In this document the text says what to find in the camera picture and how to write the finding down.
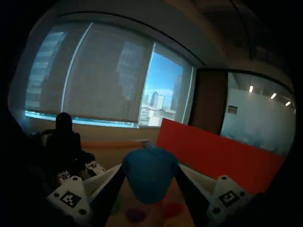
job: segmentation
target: blue plastic cup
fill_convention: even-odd
[[[179,165],[173,154],[146,148],[128,153],[122,168],[135,197],[144,204],[155,204],[165,197]]]

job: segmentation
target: roller blind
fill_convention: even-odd
[[[63,111],[136,123],[152,47],[133,32],[91,24],[70,68]]]
[[[43,41],[28,80],[25,108],[47,114],[61,112],[66,74],[89,23],[56,25]]]

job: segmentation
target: blue sky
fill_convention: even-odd
[[[178,75],[183,74],[183,68],[154,52],[146,79],[144,95],[149,94],[148,101],[154,92],[165,96],[164,106],[170,107],[173,94],[173,86]]]

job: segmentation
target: recessed light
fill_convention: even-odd
[[[276,93],[272,94],[271,99],[273,99],[274,97],[276,97]]]

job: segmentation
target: orange panel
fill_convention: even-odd
[[[228,175],[247,192],[264,192],[284,157],[204,130],[163,119],[157,147],[179,162],[217,178]]]

